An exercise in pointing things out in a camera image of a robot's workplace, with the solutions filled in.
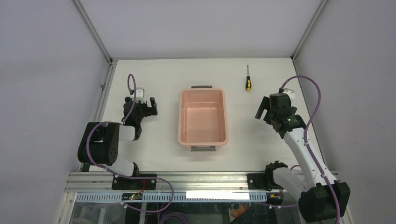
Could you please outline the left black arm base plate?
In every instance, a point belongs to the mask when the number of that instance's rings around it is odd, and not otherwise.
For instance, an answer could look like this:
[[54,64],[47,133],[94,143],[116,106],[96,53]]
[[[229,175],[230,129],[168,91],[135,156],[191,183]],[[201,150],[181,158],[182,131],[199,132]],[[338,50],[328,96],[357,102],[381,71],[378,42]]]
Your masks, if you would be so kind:
[[132,180],[124,177],[113,177],[112,190],[132,190],[137,191],[144,188],[144,190],[155,190],[156,179],[151,177],[157,177],[157,174],[148,173],[140,174],[140,177],[144,177],[144,180]]

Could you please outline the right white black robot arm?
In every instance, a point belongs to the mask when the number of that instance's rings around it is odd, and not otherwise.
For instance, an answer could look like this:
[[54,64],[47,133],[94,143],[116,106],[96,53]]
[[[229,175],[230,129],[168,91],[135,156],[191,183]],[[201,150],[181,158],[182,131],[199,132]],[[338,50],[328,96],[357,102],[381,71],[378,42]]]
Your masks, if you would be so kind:
[[316,154],[308,136],[308,126],[297,108],[292,106],[286,93],[263,97],[256,119],[271,125],[295,156],[303,179],[292,173],[283,162],[266,165],[263,177],[256,180],[259,189],[271,191],[277,187],[287,190],[296,200],[300,214],[306,222],[334,219],[344,216],[351,190],[340,182]]

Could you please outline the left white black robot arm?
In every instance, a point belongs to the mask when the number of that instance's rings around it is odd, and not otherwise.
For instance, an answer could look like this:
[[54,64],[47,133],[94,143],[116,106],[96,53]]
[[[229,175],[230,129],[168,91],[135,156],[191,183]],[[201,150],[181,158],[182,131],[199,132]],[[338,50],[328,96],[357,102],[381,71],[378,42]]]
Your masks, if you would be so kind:
[[151,106],[143,98],[134,102],[131,97],[126,97],[123,109],[127,119],[124,125],[117,122],[87,123],[77,151],[78,160],[123,177],[122,183],[128,189],[138,188],[141,183],[139,168],[136,163],[119,155],[119,142],[138,140],[143,118],[158,115],[155,98],[149,100]]

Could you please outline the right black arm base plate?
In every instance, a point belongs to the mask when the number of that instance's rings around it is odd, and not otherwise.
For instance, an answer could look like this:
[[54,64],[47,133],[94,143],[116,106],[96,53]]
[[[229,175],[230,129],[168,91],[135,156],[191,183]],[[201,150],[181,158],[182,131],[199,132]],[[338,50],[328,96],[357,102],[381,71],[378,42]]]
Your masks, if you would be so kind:
[[269,179],[265,173],[247,174],[247,187],[249,190],[280,190],[281,186]]

